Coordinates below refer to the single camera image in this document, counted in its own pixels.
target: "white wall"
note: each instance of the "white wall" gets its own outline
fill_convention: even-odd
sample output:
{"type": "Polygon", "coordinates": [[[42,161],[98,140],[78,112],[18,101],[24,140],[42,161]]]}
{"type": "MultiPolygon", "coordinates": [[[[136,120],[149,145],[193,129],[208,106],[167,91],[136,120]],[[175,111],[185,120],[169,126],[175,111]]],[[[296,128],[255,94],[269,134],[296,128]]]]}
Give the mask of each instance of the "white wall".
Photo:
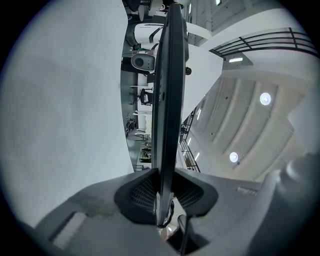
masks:
{"type": "Polygon", "coordinates": [[[222,58],[189,44],[189,60],[186,67],[191,68],[192,73],[185,76],[182,122],[220,77],[222,65],[222,58]]]}
{"type": "Polygon", "coordinates": [[[120,100],[127,23],[119,1],[55,1],[12,52],[1,85],[2,178],[16,216],[33,227],[82,188],[133,171],[120,100]]]}
{"type": "Polygon", "coordinates": [[[205,39],[210,39],[213,36],[211,31],[189,22],[186,23],[186,30],[188,33],[203,37],[205,39]]]}
{"type": "Polygon", "coordinates": [[[320,73],[320,60],[310,54],[293,50],[256,50],[246,52],[254,69],[298,78],[314,85],[320,73]]]}

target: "recessed light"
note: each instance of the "recessed light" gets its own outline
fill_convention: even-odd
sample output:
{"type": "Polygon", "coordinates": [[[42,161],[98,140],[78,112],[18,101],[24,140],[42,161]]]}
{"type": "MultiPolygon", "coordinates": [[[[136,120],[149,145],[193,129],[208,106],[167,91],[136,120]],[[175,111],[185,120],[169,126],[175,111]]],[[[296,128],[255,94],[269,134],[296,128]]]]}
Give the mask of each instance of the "recessed light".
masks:
{"type": "Polygon", "coordinates": [[[230,161],[232,162],[232,163],[235,163],[236,161],[238,161],[238,154],[236,153],[236,152],[232,152],[231,154],[230,154],[230,161]]]}
{"type": "Polygon", "coordinates": [[[197,161],[198,157],[199,157],[200,153],[196,154],[196,157],[195,157],[195,161],[197,161]]]}
{"type": "Polygon", "coordinates": [[[201,109],[199,109],[199,114],[198,114],[198,117],[196,118],[197,120],[199,120],[200,113],[201,113],[201,109]]]}
{"type": "Polygon", "coordinates": [[[243,58],[232,58],[232,59],[229,59],[229,63],[231,62],[242,62],[243,61],[243,58]]]}
{"type": "Polygon", "coordinates": [[[260,96],[260,102],[261,102],[262,105],[265,105],[265,106],[269,105],[270,102],[271,102],[270,94],[267,93],[267,92],[262,93],[261,96],[260,96]]]}

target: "cable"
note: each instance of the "cable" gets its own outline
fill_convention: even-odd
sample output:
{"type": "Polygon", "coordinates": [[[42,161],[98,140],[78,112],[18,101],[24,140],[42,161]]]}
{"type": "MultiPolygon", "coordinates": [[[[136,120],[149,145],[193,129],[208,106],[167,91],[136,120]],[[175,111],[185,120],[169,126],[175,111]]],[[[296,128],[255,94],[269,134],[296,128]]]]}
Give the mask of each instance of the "cable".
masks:
{"type": "Polygon", "coordinates": [[[171,201],[171,207],[170,207],[170,217],[169,217],[169,219],[167,220],[166,223],[164,223],[163,225],[158,225],[158,228],[164,229],[166,226],[168,226],[168,224],[172,220],[172,216],[174,215],[174,212],[175,212],[175,204],[174,204],[174,201],[172,200],[171,201]]]}

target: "black chair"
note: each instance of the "black chair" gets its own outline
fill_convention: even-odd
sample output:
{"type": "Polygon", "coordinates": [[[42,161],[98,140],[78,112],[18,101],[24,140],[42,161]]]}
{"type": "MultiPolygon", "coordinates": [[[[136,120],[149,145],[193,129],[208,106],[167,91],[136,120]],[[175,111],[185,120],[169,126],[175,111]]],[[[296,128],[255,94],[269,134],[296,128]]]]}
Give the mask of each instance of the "black chair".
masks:
{"type": "Polygon", "coordinates": [[[153,103],[153,100],[154,100],[154,94],[152,92],[147,92],[146,90],[152,91],[152,88],[151,89],[142,89],[140,92],[140,95],[138,95],[137,93],[130,93],[130,95],[135,96],[133,102],[130,103],[130,105],[135,104],[140,99],[142,105],[151,106],[151,104],[153,103]]]}
{"type": "Polygon", "coordinates": [[[126,6],[132,11],[136,12],[138,11],[138,8],[140,6],[140,0],[123,0],[125,2],[126,6]]]}

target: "black railing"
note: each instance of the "black railing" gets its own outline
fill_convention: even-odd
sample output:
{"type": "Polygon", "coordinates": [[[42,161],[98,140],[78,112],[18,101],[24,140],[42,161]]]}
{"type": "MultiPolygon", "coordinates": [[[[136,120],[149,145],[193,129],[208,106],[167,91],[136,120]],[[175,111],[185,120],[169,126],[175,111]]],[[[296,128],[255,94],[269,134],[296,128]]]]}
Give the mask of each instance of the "black railing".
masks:
{"type": "Polygon", "coordinates": [[[189,135],[189,131],[194,120],[194,116],[196,113],[196,109],[194,109],[191,114],[187,117],[186,120],[181,125],[181,132],[180,132],[180,141],[186,140],[189,135]]]}
{"type": "Polygon", "coordinates": [[[141,172],[141,171],[143,171],[143,169],[144,169],[143,165],[140,165],[140,164],[134,164],[133,165],[133,171],[134,172],[141,172]]]}
{"type": "Polygon", "coordinates": [[[260,50],[290,50],[310,54],[320,58],[320,55],[318,54],[307,34],[294,32],[290,27],[288,30],[289,31],[262,33],[249,36],[247,38],[240,36],[239,40],[218,46],[214,49],[211,49],[210,52],[222,57],[224,60],[226,59],[226,56],[260,50]],[[277,34],[288,36],[269,37],[270,35],[277,34]]]}
{"type": "Polygon", "coordinates": [[[181,126],[181,133],[180,133],[180,145],[182,148],[183,158],[186,164],[186,168],[190,171],[195,171],[200,173],[200,169],[197,165],[197,162],[194,158],[194,155],[192,154],[188,143],[187,143],[187,137],[189,135],[189,131],[192,125],[192,122],[194,120],[196,114],[196,108],[191,112],[191,114],[187,117],[187,119],[183,122],[181,126]]]}
{"type": "Polygon", "coordinates": [[[200,173],[200,169],[194,158],[194,155],[192,154],[188,146],[188,143],[185,140],[180,140],[180,145],[182,148],[182,153],[183,153],[183,158],[186,164],[186,168],[190,171],[195,171],[200,173]]]}

